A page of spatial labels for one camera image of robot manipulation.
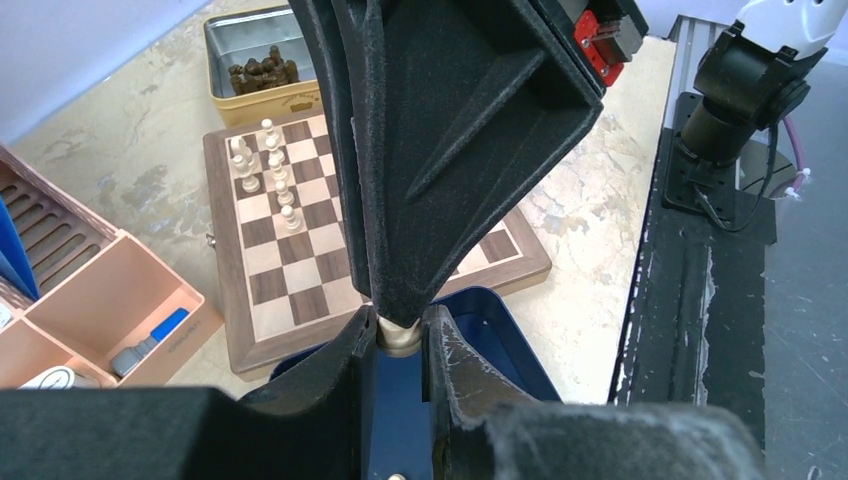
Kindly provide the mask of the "pile of dark chess pieces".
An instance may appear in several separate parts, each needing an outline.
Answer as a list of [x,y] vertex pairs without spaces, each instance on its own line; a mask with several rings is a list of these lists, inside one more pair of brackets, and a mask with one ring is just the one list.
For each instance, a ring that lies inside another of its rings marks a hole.
[[261,61],[256,58],[249,58],[243,65],[231,65],[228,68],[228,74],[236,96],[269,90],[300,81],[297,64],[291,59],[285,59],[277,45],[271,45],[268,55]]

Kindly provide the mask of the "pink plastic desk organizer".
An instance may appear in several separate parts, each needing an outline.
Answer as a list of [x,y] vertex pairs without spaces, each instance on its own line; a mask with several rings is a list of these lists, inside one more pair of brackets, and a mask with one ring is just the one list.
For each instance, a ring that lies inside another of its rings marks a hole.
[[[159,386],[218,331],[219,312],[130,233],[108,223],[10,151],[1,199],[33,268],[40,298],[1,285],[1,384],[19,388],[67,366],[102,388]],[[176,309],[189,315],[131,372],[110,361]]]

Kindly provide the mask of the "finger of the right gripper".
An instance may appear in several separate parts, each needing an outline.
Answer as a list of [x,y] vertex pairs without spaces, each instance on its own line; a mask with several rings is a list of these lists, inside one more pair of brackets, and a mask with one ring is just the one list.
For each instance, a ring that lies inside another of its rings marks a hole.
[[338,183],[354,288],[371,296],[351,84],[339,23],[330,0],[289,2],[306,41],[320,87]]

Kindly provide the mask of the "light chess piece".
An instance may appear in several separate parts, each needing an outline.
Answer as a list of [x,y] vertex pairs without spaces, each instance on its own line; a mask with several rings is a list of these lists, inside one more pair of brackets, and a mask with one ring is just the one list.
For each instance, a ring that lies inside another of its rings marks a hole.
[[272,177],[275,180],[274,188],[278,204],[281,207],[291,206],[295,202],[295,196],[290,190],[289,174],[283,169],[280,173],[274,173]]
[[229,139],[230,153],[232,156],[240,155],[246,162],[251,173],[258,171],[257,157],[247,140],[242,136],[234,136]]
[[299,232],[304,226],[301,210],[294,208],[292,205],[282,206],[281,216],[287,232]]
[[286,155],[285,152],[282,150],[279,142],[272,138],[267,138],[266,147],[269,151],[268,163],[271,170],[272,178],[275,181],[287,181],[289,174],[283,165],[284,161],[286,160]]
[[261,121],[261,127],[264,134],[262,140],[266,149],[269,151],[278,149],[282,142],[280,129],[276,127],[270,118],[263,119]]
[[260,182],[254,173],[251,173],[246,162],[240,155],[233,156],[231,159],[233,168],[241,180],[242,189],[246,193],[256,192],[260,187]]

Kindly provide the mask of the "yellow metal tin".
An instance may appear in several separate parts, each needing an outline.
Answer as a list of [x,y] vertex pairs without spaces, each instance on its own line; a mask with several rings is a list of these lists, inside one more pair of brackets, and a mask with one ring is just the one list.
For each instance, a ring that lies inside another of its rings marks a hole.
[[312,59],[290,6],[211,17],[203,28],[210,95],[226,126],[323,112]]

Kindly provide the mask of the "white stapler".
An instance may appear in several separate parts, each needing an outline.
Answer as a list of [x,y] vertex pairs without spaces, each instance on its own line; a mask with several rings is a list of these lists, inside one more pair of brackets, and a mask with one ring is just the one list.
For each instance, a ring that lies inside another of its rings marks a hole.
[[50,367],[20,386],[20,389],[59,389],[99,388],[100,383],[93,378],[77,373],[67,366]]

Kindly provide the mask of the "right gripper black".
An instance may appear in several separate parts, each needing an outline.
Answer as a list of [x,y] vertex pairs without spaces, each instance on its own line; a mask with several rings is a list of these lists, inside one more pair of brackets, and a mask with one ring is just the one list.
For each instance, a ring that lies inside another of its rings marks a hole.
[[649,25],[634,0],[337,1],[370,296],[409,326],[590,131]]

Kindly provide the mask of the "wooden chess board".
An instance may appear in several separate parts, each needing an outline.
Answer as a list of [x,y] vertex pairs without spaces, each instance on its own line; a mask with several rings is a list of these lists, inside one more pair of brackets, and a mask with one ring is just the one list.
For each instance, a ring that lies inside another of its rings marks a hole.
[[[245,379],[331,340],[365,302],[352,283],[324,117],[272,121],[281,131],[292,206],[304,222],[299,232],[283,225],[261,123],[203,139],[230,366]],[[232,166],[234,136],[257,157],[256,192],[242,189]]]

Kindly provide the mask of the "blue folder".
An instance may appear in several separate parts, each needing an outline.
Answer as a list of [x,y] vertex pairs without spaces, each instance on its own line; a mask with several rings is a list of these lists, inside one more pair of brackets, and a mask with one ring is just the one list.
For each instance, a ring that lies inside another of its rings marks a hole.
[[28,299],[40,298],[33,268],[4,201],[1,201],[1,276]]

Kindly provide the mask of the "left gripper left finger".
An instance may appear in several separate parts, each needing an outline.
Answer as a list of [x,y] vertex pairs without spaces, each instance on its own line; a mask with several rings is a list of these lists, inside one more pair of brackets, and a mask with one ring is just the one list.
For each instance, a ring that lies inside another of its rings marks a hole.
[[211,387],[6,390],[5,479],[359,479],[368,462],[376,320],[241,398]]

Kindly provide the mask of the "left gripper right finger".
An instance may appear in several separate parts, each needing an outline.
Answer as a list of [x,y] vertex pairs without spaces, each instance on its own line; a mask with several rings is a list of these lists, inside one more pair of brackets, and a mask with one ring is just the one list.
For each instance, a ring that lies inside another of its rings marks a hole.
[[462,337],[449,310],[421,318],[436,479],[764,479],[729,411],[679,403],[540,401]]

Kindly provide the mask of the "dark blue tray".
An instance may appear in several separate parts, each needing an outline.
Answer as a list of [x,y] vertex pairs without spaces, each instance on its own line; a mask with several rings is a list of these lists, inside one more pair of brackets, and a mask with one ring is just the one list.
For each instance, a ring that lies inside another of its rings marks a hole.
[[372,307],[256,395],[285,479],[561,479],[560,401],[501,299],[431,304],[412,354],[379,350]]

